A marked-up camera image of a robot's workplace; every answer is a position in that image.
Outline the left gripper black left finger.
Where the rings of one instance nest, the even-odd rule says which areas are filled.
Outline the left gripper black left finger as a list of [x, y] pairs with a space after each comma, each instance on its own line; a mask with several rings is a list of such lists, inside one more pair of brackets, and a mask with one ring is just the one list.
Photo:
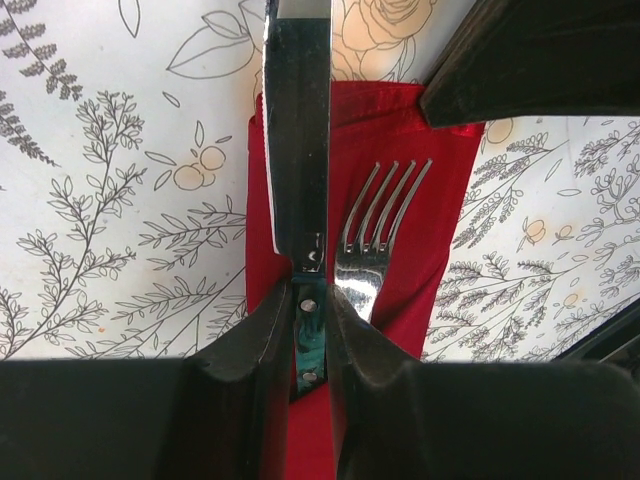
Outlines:
[[186, 358], [8, 361], [5, 479], [280, 479], [292, 287]]

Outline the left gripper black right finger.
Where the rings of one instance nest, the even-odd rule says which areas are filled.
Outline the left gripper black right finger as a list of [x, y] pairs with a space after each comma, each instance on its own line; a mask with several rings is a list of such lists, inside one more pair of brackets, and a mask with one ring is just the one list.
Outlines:
[[423, 363], [327, 293], [340, 479], [635, 479], [639, 388], [594, 362]]

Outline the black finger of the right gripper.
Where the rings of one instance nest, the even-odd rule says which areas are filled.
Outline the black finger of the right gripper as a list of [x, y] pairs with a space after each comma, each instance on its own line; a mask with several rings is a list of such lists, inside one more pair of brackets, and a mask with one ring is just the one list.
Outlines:
[[435, 62], [434, 128], [518, 116], [636, 116], [636, 1], [477, 1]]

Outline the teal handled fork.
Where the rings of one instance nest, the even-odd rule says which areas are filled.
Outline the teal handled fork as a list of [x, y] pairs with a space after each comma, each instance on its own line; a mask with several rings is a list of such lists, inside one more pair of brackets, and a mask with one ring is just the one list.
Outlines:
[[367, 323], [404, 217], [432, 164], [431, 159], [422, 166], [412, 160], [401, 169], [395, 161], [384, 169], [377, 162], [349, 209], [335, 255], [334, 283]]

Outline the teal handled knife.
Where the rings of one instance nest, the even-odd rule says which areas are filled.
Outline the teal handled knife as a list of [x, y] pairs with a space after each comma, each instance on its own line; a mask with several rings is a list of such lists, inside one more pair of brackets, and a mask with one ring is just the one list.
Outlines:
[[326, 380], [331, 41], [331, 2], [267, 2], [265, 154], [274, 250], [292, 265], [299, 395]]

